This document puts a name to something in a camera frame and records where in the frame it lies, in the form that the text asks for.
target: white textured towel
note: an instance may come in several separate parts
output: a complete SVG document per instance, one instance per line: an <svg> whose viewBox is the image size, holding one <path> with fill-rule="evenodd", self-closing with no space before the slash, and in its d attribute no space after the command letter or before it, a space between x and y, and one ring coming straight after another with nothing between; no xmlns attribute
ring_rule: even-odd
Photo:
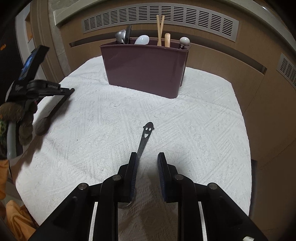
<svg viewBox="0 0 296 241"><path fill-rule="evenodd" d="M16 181L29 212L41 224L81 182L103 182L137 151L143 126L152 132L140 160L135 202L118 211L119 240L176 240L177 205L162 200L157 155L194 182L216 182L248 214L251 162L244 119L225 79L186 68L176 99L108 84L102 57L88 60L61 82L75 92ZM34 123L60 96L38 105Z"/></svg>

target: wooden handle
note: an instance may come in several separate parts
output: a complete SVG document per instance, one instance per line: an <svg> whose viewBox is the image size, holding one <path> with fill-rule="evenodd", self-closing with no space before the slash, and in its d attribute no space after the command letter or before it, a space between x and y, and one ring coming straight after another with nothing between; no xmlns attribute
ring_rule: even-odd
<svg viewBox="0 0 296 241"><path fill-rule="evenodd" d="M170 47L170 34L165 34L165 47Z"/></svg>
<svg viewBox="0 0 296 241"><path fill-rule="evenodd" d="M161 46L161 34L160 34L160 22L159 22L159 15L156 15L157 20L157 35L158 35L158 42L157 46Z"/></svg>

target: air vent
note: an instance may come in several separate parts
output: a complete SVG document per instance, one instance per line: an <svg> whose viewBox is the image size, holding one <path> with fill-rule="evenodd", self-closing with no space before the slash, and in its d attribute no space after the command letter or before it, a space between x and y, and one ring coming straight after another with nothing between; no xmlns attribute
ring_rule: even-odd
<svg viewBox="0 0 296 241"><path fill-rule="evenodd" d="M133 4L103 11L83 19L82 32L126 24L156 23L158 14L165 15L165 24L204 30L234 42L237 37L237 20L209 9L173 3Z"/></svg>
<svg viewBox="0 0 296 241"><path fill-rule="evenodd" d="M104 25L109 25L110 24L110 19L109 19L109 13L108 12L103 14L103 24Z"/></svg>
<svg viewBox="0 0 296 241"><path fill-rule="evenodd" d="M296 67L283 53L276 70L296 89Z"/></svg>
<svg viewBox="0 0 296 241"><path fill-rule="evenodd" d="M218 16L216 14L212 14L212 19L211 19L211 29L215 31L220 31L221 28L221 16Z"/></svg>
<svg viewBox="0 0 296 241"><path fill-rule="evenodd" d="M128 9L128 20L129 21L136 21L137 20L137 8L130 7Z"/></svg>
<svg viewBox="0 0 296 241"><path fill-rule="evenodd" d="M91 29L96 27L96 20L94 17L89 19L89 23L90 23Z"/></svg>
<svg viewBox="0 0 296 241"><path fill-rule="evenodd" d="M117 11L112 11L111 15L111 24L118 22Z"/></svg>
<svg viewBox="0 0 296 241"><path fill-rule="evenodd" d="M159 6L150 6L150 20L156 20L156 15L159 14Z"/></svg>
<svg viewBox="0 0 296 241"><path fill-rule="evenodd" d="M173 20L174 22L183 22L184 8L174 7Z"/></svg>
<svg viewBox="0 0 296 241"><path fill-rule="evenodd" d="M84 30L88 31L90 29L90 27L89 27L89 19L86 19L83 22L84 22Z"/></svg>
<svg viewBox="0 0 296 241"><path fill-rule="evenodd" d="M103 22L102 22L102 15L97 15L96 16L96 27L100 27L103 25Z"/></svg>
<svg viewBox="0 0 296 241"><path fill-rule="evenodd" d="M170 21L171 8L171 6L161 6L161 15L164 15L167 21Z"/></svg>
<svg viewBox="0 0 296 241"><path fill-rule="evenodd" d="M233 27L233 22L228 19L224 19L223 21L223 28L222 28L222 33L231 36L232 33L232 27Z"/></svg>
<svg viewBox="0 0 296 241"><path fill-rule="evenodd" d="M195 24L196 23L196 9L187 8L186 9L186 23Z"/></svg>
<svg viewBox="0 0 296 241"><path fill-rule="evenodd" d="M128 20L126 8L119 10L119 22L126 22Z"/></svg>
<svg viewBox="0 0 296 241"><path fill-rule="evenodd" d="M139 20L148 20L147 6L139 7Z"/></svg>
<svg viewBox="0 0 296 241"><path fill-rule="evenodd" d="M199 11L198 25L207 28L209 26L209 16L210 14L208 12Z"/></svg>

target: maroon plastic container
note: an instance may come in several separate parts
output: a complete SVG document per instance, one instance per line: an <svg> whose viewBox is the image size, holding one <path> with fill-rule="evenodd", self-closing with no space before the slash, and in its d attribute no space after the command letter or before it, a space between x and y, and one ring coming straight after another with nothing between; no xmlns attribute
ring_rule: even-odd
<svg viewBox="0 0 296 241"><path fill-rule="evenodd" d="M150 38L148 45L135 45L135 40L101 45L109 84L176 98L189 49L179 49L179 42L173 40L170 48L157 46L156 38Z"/></svg>

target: yellow fabric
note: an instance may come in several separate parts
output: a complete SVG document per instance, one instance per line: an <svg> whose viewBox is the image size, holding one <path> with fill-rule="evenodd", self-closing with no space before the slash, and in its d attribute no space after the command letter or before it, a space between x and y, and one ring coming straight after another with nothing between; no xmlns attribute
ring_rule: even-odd
<svg viewBox="0 0 296 241"><path fill-rule="evenodd" d="M5 184L8 176L8 161L0 160L0 200L6 197ZM20 207L15 201L10 200L4 205L0 202L0 216L4 219L6 214L7 226L17 241L27 241L35 232L33 220L31 219L25 205Z"/></svg>
<svg viewBox="0 0 296 241"><path fill-rule="evenodd" d="M6 197L5 186L8 176L8 160L0 160L0 200ZM5 206L0 201L0 217L5 218Z"/></svg>
<svg viewBox="0 0 296 241"><path fill-rule="evenodd" d="M6 204L7 226L18 241L27 241L36 231L25 205L20 207L15 201Z"/></svg>
<svg viewBox="0 0 296 241"><path fill-rule="evenodd" d="M8 160L0 160L0 200L6 197L5 185L8 176Z"/></svg>

